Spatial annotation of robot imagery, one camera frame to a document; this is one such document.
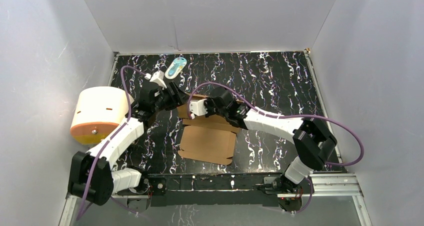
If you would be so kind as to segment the brown cardboard box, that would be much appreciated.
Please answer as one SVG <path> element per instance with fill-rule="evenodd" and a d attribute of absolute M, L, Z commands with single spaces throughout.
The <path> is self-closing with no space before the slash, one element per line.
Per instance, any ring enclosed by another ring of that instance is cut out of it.
<path fill-rule="evenodd" d="M 219 165 L 232 163 L 240 128 L 230 125 L 218 115 L 188 119 L 186 104 L 179 106 L 177 111 L 183 124 L 178 150 L 182 158 Z"/>

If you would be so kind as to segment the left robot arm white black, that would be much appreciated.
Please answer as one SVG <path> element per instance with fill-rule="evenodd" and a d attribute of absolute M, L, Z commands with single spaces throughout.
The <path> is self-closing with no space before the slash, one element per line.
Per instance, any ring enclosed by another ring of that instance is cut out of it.
<path fill-rule="evenodd" d="M 153 98 L 148 98 L 146 108 L 140 102 L 135 103 L 127 89 L 108 87 L 116 91 L 117 99 L 123 101 L 118 109 L 125 115 L 121 123 L 111 133 L 87 152 L 77 152 L 71 160 L 67 192 L 96 205 L 104 205 L 109 198 L 120 191 L 132 189 L 144 194 L 149 189 L 149 180 L 138 167 L 128 167 L 113 171 L 113 165 L 121 154 L 145 131 L 162 110 L 173 110 L 185 104 L 189 96 L 175 83 L 155 88 Z"/>

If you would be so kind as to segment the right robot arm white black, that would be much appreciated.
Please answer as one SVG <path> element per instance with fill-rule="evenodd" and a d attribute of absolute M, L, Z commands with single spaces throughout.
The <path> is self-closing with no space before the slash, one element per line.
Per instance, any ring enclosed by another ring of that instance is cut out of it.
<path fill-rule="evenodd" d="M 265 132 L 295 146 L 297 156 L 284 173 L 279 178 L 264 179 L 257 186 L 265 194 L 295 193 L 304 179 L 325 167 L 337 145 L 324 120 L 305 116 L 284 119 L 280 114 L 237 101 L 222 86 L 216 87 L 197 107 L 205 117 L 218 115 L 233 127 Z"/>

